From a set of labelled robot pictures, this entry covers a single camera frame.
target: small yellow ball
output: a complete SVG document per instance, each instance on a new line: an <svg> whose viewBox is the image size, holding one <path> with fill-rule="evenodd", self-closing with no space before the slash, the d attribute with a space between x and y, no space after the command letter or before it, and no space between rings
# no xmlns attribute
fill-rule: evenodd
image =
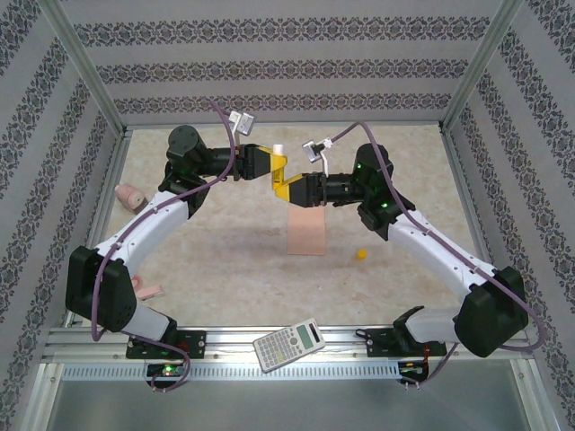
<svg viewBox="0 0 575 431"><path fill-rule="evenodd" d="M363 260L367 257L367 250L366 249L359 249L356 253L357 260Z"/></svg>

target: patterned wallpaper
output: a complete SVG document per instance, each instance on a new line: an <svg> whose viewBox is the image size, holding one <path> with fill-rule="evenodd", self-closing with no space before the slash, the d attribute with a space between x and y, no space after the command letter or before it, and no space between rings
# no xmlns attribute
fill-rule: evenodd
<svg viewBox="0 0 575 431"><path fill-rule="evenodd" d="M571 11L523 4L452 133L491 258L521 271L549 333L535 355L562 429L575 429Z"/></svg>
<svg viewBox="0 0 575 431"><path fill-rule="evenodd" d="M319 15L303 0L254 0L249 13L124 3L63 6L134 125L213 122L207 98L263 121L439 120L500 0L333 2Z"/></svg>
<svg viewBox="0 0 575 431"><path fill-rule="evenodd" d="M115 137L39 7L0 3L0 430L19 429Z"/></svg>

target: calculator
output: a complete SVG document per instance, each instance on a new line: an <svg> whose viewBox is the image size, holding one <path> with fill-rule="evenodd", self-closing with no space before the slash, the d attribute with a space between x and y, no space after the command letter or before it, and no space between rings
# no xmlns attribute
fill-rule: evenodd
<svg viewBox="0 0 575 431"><path fill-rule="evenodd" d="M256 339L253 346L261 370L268 373L324 348L325 341L315 319L308 319Z"/></svg>

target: ventilation slots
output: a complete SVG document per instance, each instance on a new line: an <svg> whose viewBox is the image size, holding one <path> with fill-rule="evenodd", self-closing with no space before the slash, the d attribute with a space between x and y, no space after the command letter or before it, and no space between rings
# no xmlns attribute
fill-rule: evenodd
<svg viewBox="0 0 575 431"><path fill-rule="evenodd" d="M70 364L63 381L111 382L141 381L144 365L138 364ZM396 379L398 364L394 361L359 364L291 364L264 374L256 364L196 364L190 379L196 381L263 381L263 380L357 380Z"/></svg>

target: calculator display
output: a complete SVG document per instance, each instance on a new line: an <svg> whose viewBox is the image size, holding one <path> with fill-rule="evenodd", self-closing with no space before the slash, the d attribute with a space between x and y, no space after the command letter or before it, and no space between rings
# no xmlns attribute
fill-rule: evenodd
<svg viewBox="0 0 575 431"><path fill-rule="evenodd" d="M312 348L314 346L314 343L312 343L312 340L309 338L309 334L304 325L297 327L297 333L299 334L299 338L302 339L302 343L304 343L305 348Z"/></svg>

